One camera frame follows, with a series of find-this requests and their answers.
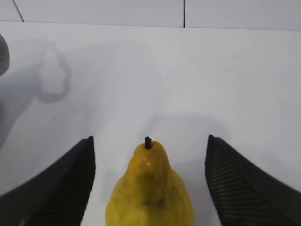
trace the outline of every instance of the pear skin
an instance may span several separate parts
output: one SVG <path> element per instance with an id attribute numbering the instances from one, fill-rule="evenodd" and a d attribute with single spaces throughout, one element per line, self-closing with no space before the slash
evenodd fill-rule
<path id="1" fill-rule="evenodd" d="M 136 148 L 112 192 L 106 226 L 194 226 L 185 184 L 159 142 L 146 137 Z"/>

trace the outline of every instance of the white wall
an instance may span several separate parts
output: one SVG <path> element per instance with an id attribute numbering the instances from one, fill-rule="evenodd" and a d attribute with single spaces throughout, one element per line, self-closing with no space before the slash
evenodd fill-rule
<path id="1" fill-rule="evenodd" d="M 183 25 L 183 0 L 16 0 L 25 21 L 135 26 Z"/>
<path id="2" fill-rule="evenodd" d="M 0 0 L 0 21 L 21 21 L 12 0 Z"/>
<path id="3" fill-rule="evenodd" d="M 186 0 L 186 26 L 301 30 L 301 1 Z"/>

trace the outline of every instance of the white surface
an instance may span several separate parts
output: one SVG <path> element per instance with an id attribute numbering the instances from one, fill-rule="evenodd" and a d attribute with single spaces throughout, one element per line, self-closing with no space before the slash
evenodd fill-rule
<path id="1" fill-rule="evenodd" d="M 12 0 L 0 0 L 0 21 L 21 21 Z"/>
<path id="2" fill-rule="evenodd" d="M 301 30 L 299 0 L 186 0 L 186 27 Z"/>
<path id="3" fill-rule="evenodd" d="M 118 178 L 143 138 L 183 176 L 196 226 L 217 226 L 204 177 L 221 136 L 301 190 L 301 32 L 0 23 L 0 193 L 94 135 L 97 172 L 83 226 L 104 226 Z"/>
<path id="4" fill-rule="evenodd" d="M 183 26 L 183 0 L 16 0 L 25 21 Z"/>

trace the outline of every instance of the ribbed rubber pad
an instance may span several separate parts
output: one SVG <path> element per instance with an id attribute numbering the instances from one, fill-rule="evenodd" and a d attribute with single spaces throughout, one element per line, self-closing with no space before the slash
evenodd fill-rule
<path id="1" fill-rule="evenodd" d="M 0 197 L 0 210 L 6 210 L 6 219 L 0 222 L 5 226 L 80 226 L 94 177 L 90 137 L 38 176 Z"/>
<path id="2" fill-rule="evenodd" d="M 294 203 L 277 206 L 279 202 L 270 202 L 288 194 L 287 191 L 299 200 L 301 194 L 267 175 L 220 138 L 209 137 L 205 170 L 208 188 L 223 226 L 301 225 L 291 212 L 296 207 Z M 269 197 L 265 193 L 267 190 L 270 190 Z M 293 211 L 301 215 L 301 202 Z"/>

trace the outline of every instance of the white table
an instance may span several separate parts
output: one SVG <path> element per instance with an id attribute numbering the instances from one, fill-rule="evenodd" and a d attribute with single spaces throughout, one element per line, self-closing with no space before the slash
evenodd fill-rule
<path id="1" fill-rule="evenodd" d="M 207 136 L 301 190 L 301 32 L 0 23 L 0 193 L 95 137 L 83 226 L 104 226 L 118 178 L 145 136 L 160 141 L 217 226 L 204 177 Z"/>

